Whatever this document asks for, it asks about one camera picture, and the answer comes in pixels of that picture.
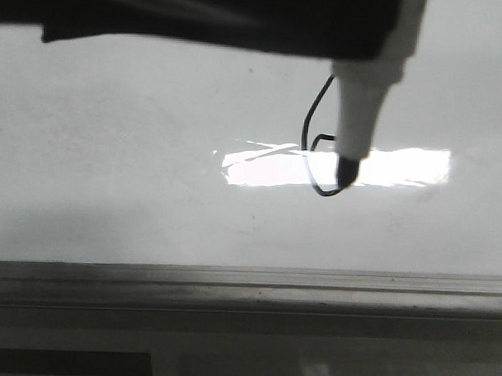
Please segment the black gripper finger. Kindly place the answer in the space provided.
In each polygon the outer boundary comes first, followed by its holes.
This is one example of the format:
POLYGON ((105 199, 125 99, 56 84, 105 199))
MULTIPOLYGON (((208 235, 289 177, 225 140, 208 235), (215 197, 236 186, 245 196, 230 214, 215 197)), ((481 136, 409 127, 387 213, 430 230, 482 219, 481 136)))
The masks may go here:
POLYGON ((146 35, 315 59, 372 59, 403 0, 0 0, 44 42, 146 35))

